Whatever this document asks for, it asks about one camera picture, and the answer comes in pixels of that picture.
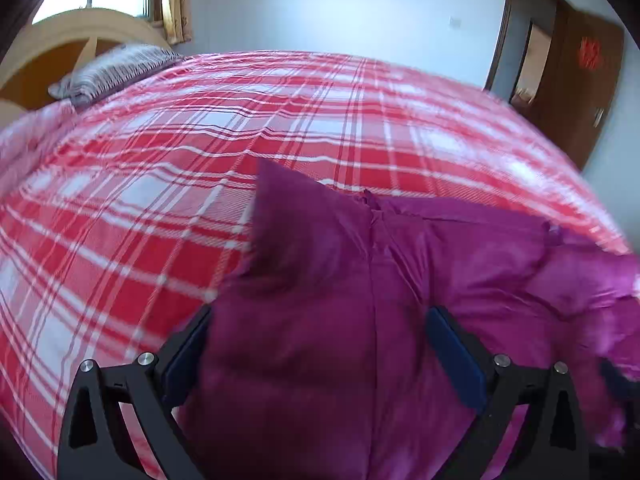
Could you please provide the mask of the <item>red plaid bed sheet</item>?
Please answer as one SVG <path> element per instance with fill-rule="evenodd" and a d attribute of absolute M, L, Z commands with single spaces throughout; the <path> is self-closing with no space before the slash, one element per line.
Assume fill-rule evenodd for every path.
<path fill-rule="evenodd" d="M 1 199 L 1 415 L 47 479 L 80 362 L 158 346 L 238 263 L 258 158 L 341 191 L 538 214 L 630 252 L 529 122 L 479 88 L 408 67 L 202 54 L 76 113 Z"/>

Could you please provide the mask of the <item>dark wooden door frame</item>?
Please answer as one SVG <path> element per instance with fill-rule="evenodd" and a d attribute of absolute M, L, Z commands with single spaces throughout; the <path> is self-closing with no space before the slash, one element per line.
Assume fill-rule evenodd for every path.
<path fill-rule="evenodd" d="M 506 0 L 487 91 L 506 102 L 512 99 L 533 27 L 552 38 L 556 16 L 567 6 L 566 0 Z"/>

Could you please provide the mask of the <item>brown wooden door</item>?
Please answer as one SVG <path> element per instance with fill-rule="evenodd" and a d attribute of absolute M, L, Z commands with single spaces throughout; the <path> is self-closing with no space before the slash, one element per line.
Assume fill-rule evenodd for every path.
<path fill-rule="evenodd" d="M 594 72 L 578 65 L 582 37 L 601 43 L 603 62 Z M 624 31 L 600 16 L 567 6 L 556 16 L 550 51 L 529 109 L 529 121 L 578 168 L 596 146 L 617 87 L 624 50 Z M 604 115 L 598 128 L 593 116 Z"/>

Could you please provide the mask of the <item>red double happiness decal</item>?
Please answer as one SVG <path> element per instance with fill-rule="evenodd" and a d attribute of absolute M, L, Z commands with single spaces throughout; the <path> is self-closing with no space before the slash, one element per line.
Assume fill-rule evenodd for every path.
<path fill-rule="evenodd" d="M 603 62 L 601 43 L 597 38 L 582 37 L 578 48 L 578 65 L 594 72 Z"/>

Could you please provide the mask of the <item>striped grey pillow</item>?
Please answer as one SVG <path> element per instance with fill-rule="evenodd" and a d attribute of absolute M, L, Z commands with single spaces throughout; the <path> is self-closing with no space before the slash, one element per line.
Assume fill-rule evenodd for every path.
<path fill-rule="evenodd" d="M 152 44 L 120 44 L 50 84 L 48 93 L 55 100 L 69 99 L 76 110 L 83 110 L 182 59 L 174 50 Z"/>

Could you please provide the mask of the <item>magenta quilted down jacket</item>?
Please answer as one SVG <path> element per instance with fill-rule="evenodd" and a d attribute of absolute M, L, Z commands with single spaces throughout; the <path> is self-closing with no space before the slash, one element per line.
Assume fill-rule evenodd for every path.
<path fill-rule="evenodd" d="M 424 333 L 446 308 L 518 365 L 566 363 L 591 440 L 623 441 L 600 359 L 639 373 L 638 259 L 539 217 L 350 196 L 262 160 L 250 250 L 180 412 L 209 479 L 427 479 L 473 413 Z"/>

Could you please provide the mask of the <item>pink floral folded quilt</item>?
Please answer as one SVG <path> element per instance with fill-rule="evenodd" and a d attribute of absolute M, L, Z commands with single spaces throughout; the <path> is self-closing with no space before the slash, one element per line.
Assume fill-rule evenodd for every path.
<path fill-rule="evenodd" d="M 36 170 L 76 124 L 70 100 L 34 110 L 1 130 L 1 198 Z"/>

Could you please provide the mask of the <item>white wall switch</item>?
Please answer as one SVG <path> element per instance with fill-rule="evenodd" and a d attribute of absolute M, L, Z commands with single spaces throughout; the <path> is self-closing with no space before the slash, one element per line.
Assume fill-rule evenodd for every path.
<path fill-rule="evenodd" d="M 452 16 L 449 19 L 449 27 L 453 28 L 453 29 L 457 29 L 461 27 L 461 20 L 460 18 L 455 18 L 454 16 Z"/>

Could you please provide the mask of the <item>cream and brown headboard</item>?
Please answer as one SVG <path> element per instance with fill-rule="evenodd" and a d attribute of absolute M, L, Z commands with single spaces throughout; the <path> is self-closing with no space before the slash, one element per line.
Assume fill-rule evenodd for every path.
<path fill-rule="evenodd" d="M 24 110 L 38 110 L 53 102 L 50 84 L 132 42 L 169 47 L 149 23 L 114 10 L 66 11 L 27 25 L 1 60 L 1 99 Z"/>

